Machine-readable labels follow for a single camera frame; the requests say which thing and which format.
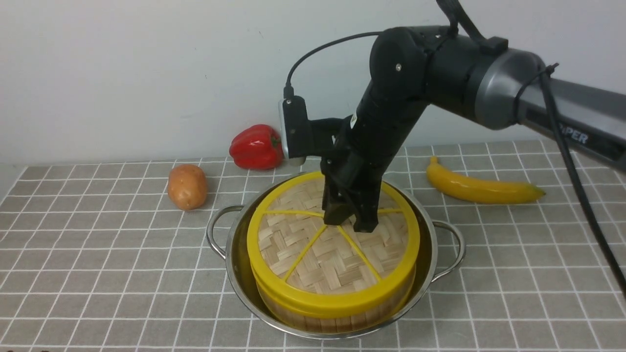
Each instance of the metal pot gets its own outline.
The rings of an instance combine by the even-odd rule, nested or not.
[[[406,305],[388,320],[366,329],[351,331],[349,333],[313,333],[295,329],[275,319],[263,303],[263,300],[261,300],[248,257],[246,241],[248,224],[259,202],[279,184],[272,185],[265,191],[259,192],[256,198],[248,205],[231,205],[220,209],[208,223],[206,232],[207,240],[211,248],[226,261],[226,272],[235,294],[237,294],[243,304],[248,307],[256,317],[270,326],[285,333],[309,339],[344,339],[369,334],[397,321],[400,317],[405,315],[424,296],[430,284],[455,270],[465,257],[465,240],[461,232],[454,225],[443,221],[431,220],[424,207],[411,194],[391,182],[387,183],[398,190],[415,211],[420,231],[420,244],[417,258],[418,270],[416,270],[415,282]],[[213,229],[217,220],[229,212],[239,212],[239,214],[230,228],[226,241],[226,250],[224,250],[215,241]],[[455,236],[459,245],[459,251],[454,263],[437,274],[434,272],[438,252],[435,227],[450,231]]]

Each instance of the pot handle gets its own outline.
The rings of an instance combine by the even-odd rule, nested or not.
[[[217,244],[217,241],[213,237],[213,230],[215,229],[215,223],[217,223],[217,220],[221,218],[222,215],[226,213],[238,212],[238,211],[241,211],[243,208],[244,208],[243,205],[230,205],[228,207],[221,208],[208,222],[207,230],[205,233],[207,236],[207,241],[211,245],[211,248],[215,251],[215,253],[217,253],[217,255],[222,257],[222,259],[224,260],[226,260],[226,251],[223,250],[220,247],[220,245]]]
[[[459,252],[456,255],[456,260],[454,261],[454,263],[452,263],[452,265],[447,267],[444,271],[441,271],[435,274],[435,276],[431,280],[431,283],[441,279],[445,275],[448,275],[449,273],[454,271],[465,258],[465,239],[463,238],[463,235],[461,235],[461,231],[453,224],[450,224],[449,222],[445,222],[445,221],[433,220],[433,225],[435,227],[439,227],[440,229],[446,229],[452,232],[452,235],[456,237],[456,240],[459,243]]]

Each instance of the yellow spoke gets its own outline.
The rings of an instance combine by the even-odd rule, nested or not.
[[[378,209],[378,214],[390,214],[390,213],[401,213],[402,209],[400,208],[390,208],[390,209]]]
[[[291,267],[287,271],[287,274],[285,274],[285,277],[282,278],[283,281],[287,282],[287,279],[289,278],[291,273],[295,270],[295,267],[297,267],[298,264],[300,264],[300,262],[302,261],[302,258],[304,258],[304,255],[307,254],[309,249],[313,246],[313,243],[317,241],[317,239],[322,234],[322,232],[326,230],[326,227],[327,227],[326,225],[322,225],[322,227],[320,227],[319,230],[317,230],[317,233],[315,234],[315,236],[313,236],[313,238],[309,241],[309,243],[307,243],[306,247],[304,247],[302,252],[300,252],[300,254],[298,255],[298,258],[295,258],[295,262],[291,264]]]
[[[367,257],[365,256],[365,254],[363,252],[361,252],[361,248],[359,248],[359,246],[356,245],[356,243],[354,243],[354,241],[350,238],[350,235],[348,235],[348,233],[344,230],[343,227],[341,226],[337,226],[337,229],[339,229],[339,232],[344,236],[344,238],[346,239],[346,241],[348,241],[348,243],[350,243],[350,246],[352,246],[352,248],[354,248],[354,250],[356,251],[356,253],[359,255],[359,257],[361,257],[361,260],[365,263],[365,265],[367,265],[367,267],[369,268],[369,270],[372,272],[372,274],[374,274],[374,276],[376,277],[376,279],[380,282],[382,281],[381,276],[378,274],[378,272],[376,271],[376,269],[374,268],[374,266],[372,265],[372,263],[370,263],[367,259]]]
[[[317,212],[308,212],[304,210],[266,210],[263,214],[294,214],[294,215],[309,215],[314,217],[324,217],[324,214]]]

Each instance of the yellow banana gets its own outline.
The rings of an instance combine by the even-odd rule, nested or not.
[[[468,202],[483,204],[519,204],[533,202],[545,192],[526,182],[480,180],[454,173],[432,156],[426,168],[428,181],[443,194]]]

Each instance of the potato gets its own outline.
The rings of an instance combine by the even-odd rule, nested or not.
[[[201,207],[207,200],[207,179],[196,165],[183,164],[170,171],[167,195],[181,210]]]

